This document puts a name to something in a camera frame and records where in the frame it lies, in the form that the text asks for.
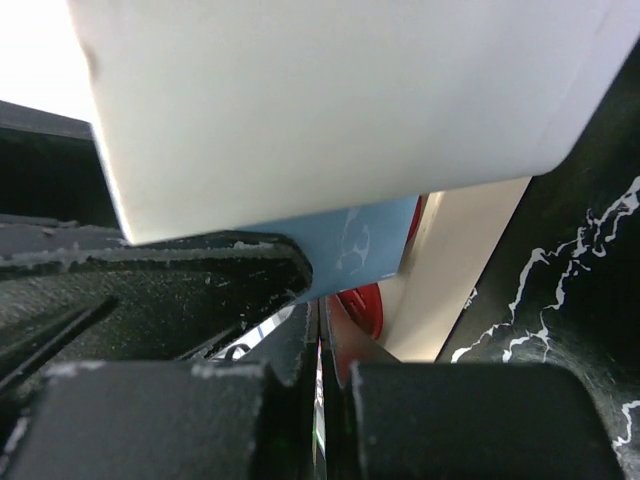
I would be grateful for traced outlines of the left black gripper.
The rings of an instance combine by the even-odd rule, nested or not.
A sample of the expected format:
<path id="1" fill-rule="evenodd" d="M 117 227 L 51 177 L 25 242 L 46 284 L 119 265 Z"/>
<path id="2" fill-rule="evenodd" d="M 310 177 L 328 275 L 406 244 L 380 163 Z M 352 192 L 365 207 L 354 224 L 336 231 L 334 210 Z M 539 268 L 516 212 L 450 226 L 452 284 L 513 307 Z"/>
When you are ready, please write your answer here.
<path id="1" fill-rule="evenodd" d="M 1 213 L 119 227 L 88 122 L 1 103 Z"/>

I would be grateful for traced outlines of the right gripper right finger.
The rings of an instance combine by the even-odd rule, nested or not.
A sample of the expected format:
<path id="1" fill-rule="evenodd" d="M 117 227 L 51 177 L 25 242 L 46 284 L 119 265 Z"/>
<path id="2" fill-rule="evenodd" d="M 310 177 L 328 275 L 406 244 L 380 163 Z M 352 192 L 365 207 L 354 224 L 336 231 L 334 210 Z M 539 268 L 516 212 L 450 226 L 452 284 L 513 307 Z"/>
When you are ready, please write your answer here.
<path id="1" fill-rule="evenodd" d="M 331 479 L 620 479 L 586 388 L 540 363 L 402 362 L 319 303 Z"/>

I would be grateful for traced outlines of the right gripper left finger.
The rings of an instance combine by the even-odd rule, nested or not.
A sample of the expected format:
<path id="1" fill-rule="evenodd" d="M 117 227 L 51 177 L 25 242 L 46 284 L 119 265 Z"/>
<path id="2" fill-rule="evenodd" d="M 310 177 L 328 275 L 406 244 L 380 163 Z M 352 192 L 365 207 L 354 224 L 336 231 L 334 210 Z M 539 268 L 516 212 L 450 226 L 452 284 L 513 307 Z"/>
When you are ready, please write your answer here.
<path id="1" fill-rule="evenodd" d="M 313 270 L 281 235 L 1 220 L 5 479 L 297 479 Z"/>

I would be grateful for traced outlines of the blue usb charger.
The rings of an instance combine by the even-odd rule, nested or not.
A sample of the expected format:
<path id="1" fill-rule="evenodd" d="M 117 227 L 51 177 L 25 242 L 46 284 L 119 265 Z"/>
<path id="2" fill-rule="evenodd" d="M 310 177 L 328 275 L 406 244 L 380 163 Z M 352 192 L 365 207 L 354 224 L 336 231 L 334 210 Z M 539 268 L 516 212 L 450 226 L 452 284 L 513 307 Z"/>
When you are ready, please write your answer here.
<path id="1" fill-rule="evenodd" d="M 396 274 L 417 201 L 410 196 L 243 230 L 284 235 L 300 247 L 313 269 L 310 289 L 297 298 L 301 303 Z"/>

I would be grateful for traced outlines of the beige red power strip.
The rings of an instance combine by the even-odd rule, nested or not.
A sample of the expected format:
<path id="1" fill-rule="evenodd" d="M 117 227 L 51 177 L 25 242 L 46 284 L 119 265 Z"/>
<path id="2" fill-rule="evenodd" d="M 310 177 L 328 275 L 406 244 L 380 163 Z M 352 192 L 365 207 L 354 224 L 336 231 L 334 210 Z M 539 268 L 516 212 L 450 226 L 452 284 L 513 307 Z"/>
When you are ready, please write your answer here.
<path id="1" fill-rule="evenodd" d="M 421 199 L 397 272 L 379 283 L 381 347 L 403 361 L 436 359 L 529 183 L 525 177 Z"/>

